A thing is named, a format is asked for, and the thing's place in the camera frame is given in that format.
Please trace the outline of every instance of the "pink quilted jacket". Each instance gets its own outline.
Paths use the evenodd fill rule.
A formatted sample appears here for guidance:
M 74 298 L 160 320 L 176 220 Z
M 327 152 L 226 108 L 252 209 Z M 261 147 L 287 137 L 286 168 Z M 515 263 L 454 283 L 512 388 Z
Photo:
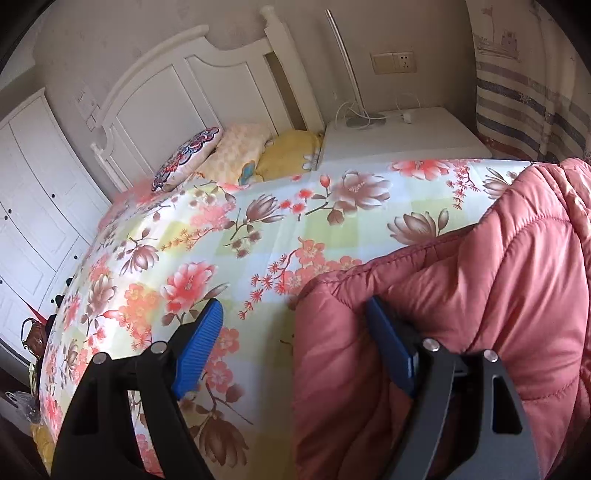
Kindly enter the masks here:
M 591 167 L 525 170 L 471 227 L 310 282 L 296 310 L 300 480 L 376 478 L 411 400 L 362 316 L 375 294 L 450 351 L 492 348 L 524 403 L 546 476 L 590 417 Z

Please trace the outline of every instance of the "white cabinet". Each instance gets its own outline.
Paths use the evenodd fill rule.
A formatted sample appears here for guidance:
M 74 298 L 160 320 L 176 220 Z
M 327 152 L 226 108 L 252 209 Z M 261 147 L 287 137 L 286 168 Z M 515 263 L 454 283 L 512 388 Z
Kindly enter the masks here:
M 0 203 L 8 216 L 43 259 L 57 270 L 78 238 L 33 175 L 12 135 L 0 129 Z
M 23 357 L 26 361 L 33 362 L 33 357 L 28 350 L 22 346 L 21 327 L 23 321 L 31 316 L 31 310 L 18 298 L 18 295 L 6 284 L 0 284 L 0 343 L 7 346 L 14 353 Z M 31 329 L 31 323 L 25 326 L 23 337 Z
M 5 220 L 7 215 L 2 209 L 0 215 L 0 278 L 23 300 L 39 306 L 56 272 L 27 242 L 10 218 Z
M 57 305 L 54 303 L 56 295 L 61 295 L 64 293 L 66 289 L 66 280 L 74 274 L 80 265 L 80 262 L 82 262 L 84 255 L 86 255 L 88 249 L 89 245 L 82 237 L 78 237 L 78 240 L 66 255 L 66 258 L 61 264 L 60 269 L 53 277 L 51 285 L 49 285 L 47 293 L 41 302 L 39 313 L 41 313 L 41 315 L 43 315 L 45 318 L 48 318 L 49 315 L 56 313 Z
M 60 130 L 44 89 L 0 121 L 0 343 L 20 360 L 21 325 L 46 317 L 66 288 L 109 201 Z
M 82 238 L 91 243 L 109 202 L 66 141 L 45 97 L 39 97 L 16 114 L 10 127 L 49 198 Z

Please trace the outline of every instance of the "striped curtain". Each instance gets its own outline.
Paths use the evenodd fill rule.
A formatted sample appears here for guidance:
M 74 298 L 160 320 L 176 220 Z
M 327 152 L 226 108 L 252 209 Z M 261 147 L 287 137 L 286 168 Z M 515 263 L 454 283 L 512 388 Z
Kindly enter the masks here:
M 534 0 L 466 0 L 476 53 L 476 120 L 496 158 L 591 163 L 591 75 Z

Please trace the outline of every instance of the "bolt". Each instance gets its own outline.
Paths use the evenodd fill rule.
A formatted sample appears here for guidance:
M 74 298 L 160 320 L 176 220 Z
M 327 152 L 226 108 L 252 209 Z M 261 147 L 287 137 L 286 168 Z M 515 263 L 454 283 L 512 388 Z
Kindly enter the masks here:
M 491 363 L 495 363 L 499 359 L 499 356 L 493 350 L 484 350 L 482 355 Z
M 437 352 L 440 346 L 439 342 L 433 338 L 425 338 L 423 340 L 423 348 L 429 352 Z
M 104 352 L 97 353 L 92 359 L 92 361 L 97 365 L 104 364 L 105 360 L 107 360 L 107 354 Z
M 166 348 L 166 342 L 156 342 L 150 346 L 151 352 L 156 353 L 157 355 L 164 353 L 166 351 Z

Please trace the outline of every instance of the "embroidered pillow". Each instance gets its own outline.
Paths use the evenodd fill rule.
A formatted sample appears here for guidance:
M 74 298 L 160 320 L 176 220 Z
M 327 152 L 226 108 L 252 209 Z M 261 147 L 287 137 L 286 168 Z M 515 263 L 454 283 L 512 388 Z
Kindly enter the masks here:
M 156 172 L 152 183 L 154 192 L 163 190 L 170 192 L 181 184 L 195 171 L 209 154 L 216 148 L 222 138 L 222 129 L 218 127 L 206 128 L 183 145 L 178 147 L 170 158 Z

